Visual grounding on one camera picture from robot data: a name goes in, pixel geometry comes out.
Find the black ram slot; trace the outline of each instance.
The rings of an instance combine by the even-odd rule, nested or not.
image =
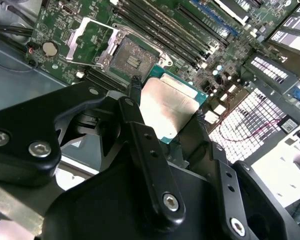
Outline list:
[[[194,59],[200,58],[199,52],[197,53],[197,55],[194,54],[193,50],[188,45],[187,45],[187,47],[188,47],[187,48],[186,46],[182,45],[180,42],[176,41],[175,37],[177,37],[177,36],[173,37],[173,36],[169,35],[168,33],[162,31],[162,29],[158,26],[158,24],[156,24],[154,22],[154,20],[151,22],[151,20],[148,20],[146,17],[144,17],[143,14],[146,16],[146,14],[147,14],[146,12],[142,12],[141,9],[140,9],[140,12],[137,12],[133,8],[128,8],[127,5],[124,5],[123,8],[126,9],[129,13],[132,13],[132,14],[138,16],[140,19],[142,19],[147,24],[147,26],[153,28],[154,30],[156,30],[156,32],[158,34],[160,34],[163,37],[165,37],[166,39],[168,39],[174,45],[175,48],[181,49],[183,52],[185,52],[187,55],[191,56]]]
[[[241,20],[247,17],[248,15],[247,12],[238,3],[236,3],[235,0],[219,0],[219,1],[222,4],[224,4],[228,9],[230,9],[233,13],[235,13]]]
[[[122,93],[126,91],[126,88],[124,86],[92,68],[86,71],[85,80],[91,81],[107,91],[114,90]]]
[[[47,8],[49,3],[50,3],[50,0],[42,0],[41,6],[44,7],[44,8]]]
[[[219,43],[221,43],[223,46],[227,47],[229,43],[222,38],[219,34],[217,34],[211,27],[206,25],[203,21],[201,21],[199,18],[194,16],[189,10],[187,10],[182,5],[179,5],[176,10],[184,16],[188,21],[191,21],[192,23],[196,24],[197,27],[202,28],[205,32],[207,32],[211,37],[216,39]]]
[[[177,50],[175,47],[169,45],[167,42],[161,40],[154,33],[152,33],[151,31],[149,31],[148,29],[146,29],[145,28],[146,24],[141,19],[138,19],[137,16],[130,16],[130,14],[126,10],[124,10],[122,8],[117,8],[116,9],[116,13],[120,17],[122,17],[124,20],[126,20],[127,22],[129,22],[131,25],[133,25],[135,28],[137,28],[138,32],[144,33],[144,34],[148,35],[149,37],[151,37],[153,40],[156,40],[158,43],[160,43],[165,48],[169,49],[172,53],[174,53],[175,55],[177,55],[179,58],[183,59],[188,64],[190,64],[192,66],[196,65],[196,61],[195,60],[192,60],[188,56],[185,56],[185,54],[183,54],[182,52],[180,52],[179,50]]]
[[[148,9],[144,6],[142,6],[139,2],[139,0],[126,0],[130,3],[132,3],[135,7],[142,9],[145,13],[147,13],[148,16],[152,17],[153,19],[155,19],[156,22],[159,22],[162,26],[164,26],[166,29],[168,29],[171,33],[178,33],[177,34],[177,38],[181,39],[182,41],[184,41],[185,43],[187,43],[189,46],[193,47],[195,50],[197,50],[198,52],[202,52],[202,49],[200,49],[198,46],[203,46],[206,50],[210,49],[210,46],[207,45],[206,43],[199,41],[197,38],[192,36],[192,41],[187,39],[186,37],[184,37],[183,33],[177,30],[177,27],[172,27],[171,25],[167,24],[166,22],[162,21],[160,18],[156,17],[156,15],[158,14],[157,12],[153,12],[151,9]]]

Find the screw hole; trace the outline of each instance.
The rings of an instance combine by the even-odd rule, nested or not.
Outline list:
[[[93,87],[89,88],[89,92],[92,93],[93,95],[99,94],[99,92],[96,89],[94,89]]]
[[[152,136],[151,136],[150,134],[147,134],[147,133],[144,135],[144,137],[145,137],[146,139],[148,139],[148,140],[151,140],[151,139],[152,139]]]
[[[235,225],[236,229],[238,229],[239,231],[242,230],[241,226],[238,223],[235,223],[234,225]]]
[[[131,101],[129,98],[126,98],[126,99],[125,99],[125,102],[126,102],[127,104],[129,104],[130,106],[133,106],[133,105],[134,105],[133,101]]]
[[[109,123],[107,121],[102,121],[99,125],[99,128],[102,130],[106,130],[109,127]]]
[[[151,156],[152,157],[154,157],[154,158],[157,158],[157,157],[159,157],[159,155],[158,155],[158,153],[156,153],[155,151],[150,151],[150,154],[151,154]]]
[[[231,186],[231,185],[228,185],[228,189],[231,191],[231,192],[235,192],[235,189],[233,188],[233,186]]]

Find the dimm slot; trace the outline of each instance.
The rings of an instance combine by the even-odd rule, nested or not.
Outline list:
[[[178,42],[175,40],[175,38],[178,38],[178,36],[174,35],[174,38],[172,36],[170,36],[168,33],[165,33],[163,31],[162,28],[160,28],[158,26],[158,24],[156,24],[154,21],[155,20],[152,20],[153,22],[151,22],[151,20],[147,20],[146,17],[142,17],[142,14],[136,12],[135,9],[133,8],[128,8],[127,5],[124,6],[124,8],[128,11],[128,12],[131,12],[133,13],[134,15],[138,16],[140,19],[142,18],[143,21],[145,23],[147,23],[148,26],[152,27],[153,29],[156,29],[157,33],[158,34],[161,34],[162,36],[164,36],[165,38],[167,38],[171,43],[173,43],[175,46],[174,47],[178,47],[179,49],[181,49],[182,51],[184,51],[185,53],[187,53],[189,56],[191,56],[192,58],[196,59],[196,58],[200,58],[200,55],[203,53],[204,55],[204,52],[201,50],[201,54],[200,52],[197,52],[197,55],[193,53],[193,50],[190,48],[188,49],[186,46],[182,45],[181,42]]]
[[[146,12],[146,13],[148,13],[150,11],[151,14],[148,13],[148,15],[150,15],[153,18],[155,16],[157,16],[158,13],[160,13],[160,12],[153,11],[153,9],[144,7],[142,4],[140,4],[139,0],[126,0],[126,1],[131,2],[132,4],[134,4],[139,9],[143,9],[143,11]],[[188,33],[187,30],[183,29],[183,27],[181,27],[181,26],[173,26],[173,25],[176,25],[176,23],[172,22],[172,21],[169,21],[169,24],[167,24],[167,22],[162,21],[162,19],[160,19],[160,18],[157,17],[155,20],[157,22],[159,22],[162,26],[165,26],[171,33],[178,32],[178,38],[181,38],[180,36],[184,36],[182,38],[182,40],[185,41],[189,46],[194,47],[198,52],[202,51],[202,49],[200,49],[198,46],[203,46],[206,51],[208,51],[210,49],[210,46],[208,44],[206,44],[206,43],[198,40],[196,37],[193,37],[191,34]],[[187,39],[185,37],[185,34],[188,34],[192,38],[192,40]]]
[[[263,1],[261,0],[246,0],[249,2],[251,5],[255,6],[256,8],[260,8],[263,4]]]
[[[93,68],[89,68],[86,71],[85,80],[91,81],[107,91],[114,90],[122,93],[126,91],[126,88],[124,86],[120,85],[110,77],[94,70]]]
[[[129,13],[122,8],[117,8],[116,13],[122,17],[125,21],[129,22],[131,25],[133,25],[136,29],[138,29],[139,32],[144,33],[151,37],[153,40],[157,41],[159,44],[164,46],[165,48],[169,49],[170,52],[174,53],[176,56],[187,62],[188,64],[195,66],[196,61],[193,59],[190,59],[189,57],[185,56],[183,53],[178,51],[177,49],[173,48],[171,45],[168,45],[168,43],[164,42],[160,38],[158,38],[154,33],[149,31],[148,29],[145,29],[145,24],[143,24],[143,21],[141,19],[138,19],[136,16],[130,16]]]
[[[218,15],[216,15],[210,8],[208,8],[207,6],[201,4],[199,2],[199,0],[190,0],[192,3],[194,3],[199,9],[201,9],[205,14],[207,14],[208,16],[210,16],[213,20],[215,20],[218,24],[220,24],[221,26],[223,26],[224,28],[226,28],[227,30],[229,30],[229,32],[231,32],[234,36],[238,36],[239,33],[238,31],[225,23],[225,21],[220,18]]]
[[[217,34],[211,27],[206,25],[203,21],[201,21],[199,18],[194,16],[189,10],[187,10],[182,5],[178,5],[176,10],[184,16],[188,21],[191,21],[192,23],[196,24],[197,27],[203,29],[203,31],[207,32],[211,37],[213,37],[215,40],[217,40],[219,43],[221,43],[223,46],[227,47],[229,43],[222,38],[219,34]]]

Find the green circuit board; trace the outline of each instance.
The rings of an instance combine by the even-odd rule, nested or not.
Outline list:
[[[253,28],[264,28],[264,38],[268,37],[298,4],[296,0],[292,0],[291,4],[286,4],[286,0],[269,0],[264,1],[261,7],[247,7],[243,0],[236,2],[247,12],[250,17],[249,24]],[[77,38],[77,48],[69,61],[68,43],[84,18],[105,26],[89,22],[82,35]],[[260,51],[270,58],[276,57],[261,41],[251,36],[250,30],[245,30],[213,0],[45,1],[31,41],[38,46],[53,42],[57,54],[47,56],[42,47],[39,47],[34,51],[34,55],[41,69],[69,85],[81,81],[76,75],[78,72],[92,68],[93,76],[105,76],[125,88],[129,84],[128,73],[113,67],[102,70],[96,65],[100,55],[108,47],[113,32],[109,27],[115,29],[117,25],[129,27],[144,36],[149,43],[168,53],[173,64],[166,66],[166,70],[187,82],[193,81],[199,89],[206,81],[217,87],[218,84],[212,76],[216,65],[222,65],[223,71],[235,76],[253,51]],[[214,32],[214,35],[202,29],[202,25]],[[139,46],[139,55],[147,48],[147,51],[151,52],[149,44],[142,44],[144,39],[138,39],[136,36],[138,35],[130,34],[126,37]],[[159,60],[159,56],[158,51],[152,50],[152,54],[148,56],[151,60],[143,61],[150,61],[153,65]],[[132,56],[126,61],[131,62],[133,59]],[[204,59],[206,67],[198,68],[198,59]]]

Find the ram slot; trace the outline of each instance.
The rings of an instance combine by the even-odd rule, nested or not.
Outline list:
[[[155,19],[148,19],[147,13],[143,12],[143,10],[139,9],[140,12],[137,12],[136,9],[134,9],[132,7],[128,7],[128,5],[124,5],[123,8],[126,9],[129,13],[132,13],[132,14],[138,16],[140,19],[142,19],[147,24],[147,26],[156,30],[156,32],[158,34],[164,36],[167,40],[169,40],[171,43],[173,43],[175,48],[179,48],[180,50],[187,53],[192,58],[197,59],[197,58],[200,58],[201,55],[203,55],[203,56],[205,55],[205,53],[202,50],[200,52],[197,52],[196,50],[191,48],[187,43],[177,41],[177,39],[179,38],[177,35],[175,35],[172,32],[169,33],[167,30],[165,30],[164,27],[161,27],[160,24],[158,24]]]
[[[106,91],[114,90],[122,93],[126,91],[126,88],[124,86],[117,83],[110,77],[104,75],[103,73],[94,70],[93,68],[89,68],[88,70],[86,70],[84,79],[86,81],[94,83],[95,85],[105,89]]]
[[[196,49],[198,52],[202,52],[202,49],[200,49],[199,46],[202,46],[206,50],[206,52],[210,49],[209,45],[198,40],[196,37],[193,37],[182,26],[172,21],[171,19],[168,19],[160,11],[154,11],[153,6],[151,6],[151,8],[146,8],[140,3],[140,0],[123,0],[123,1],[128,1],[138,9],[143,10],[143,12],[145,12],[148,16],[155,19],[156,22],[158,22],[161,26],[164,26],[171,33],[177,33],[176,36],[179,39],[182,39],[182,41],[184,41],[189,46]]]
[[[151,39],[157,41],[159,44],[161,44],[164,48],[168,49],[170,52],[174,53],[176,56],[187,62],[188,64],[192,66],[196,66],[196,59],[193,59],[189,56],[187,56],[185,53],[182,53],[178,49],[173,46],[173,44],[169,43],[169,41],[165,40],[160,34],[156,33],[155,31],[151,31],[145,22],[143,22],[142,19],[138,18],[138,16],[135,16],[131,14],[130,12],[127,12],[122,7],[119,7],[115,10],[115,12],[122,17],[125,21],[127,21],[130,25],[134,26],[134,28],[138,29],[138,32],[144,33],[145,35],[148,35]]]
[[[230,33],[232,33],[234,36],[238,36],[239,32],[236,30],[235,27],[232,27],[227,22],[225,22],[221,17],[216,15],[216,13],[207,7],[204,4],[201,4],[199,0],[190,0],[194,5],[196,5],[204,14],[209,16],[211,19],[213,19],[216,23],[218,23],[223,28],[227,29]]]
[[[176,10],[185,17],[188,21],[194,23],[198,28],[201,28],[204,32],[207,32],[212,38],[217,40],[220,44],[222,44],[224,47],[227,47],[229,43],[222,38],[219,34],[217,34],[211,27],[206,25],[203,21],[201,21],[199,18],[194,16],[189,10],[187,10],[182,5],[179,5]]]
[[[225,13],[245,26],[249,19],[248,13],[234,0],[213,0]]]

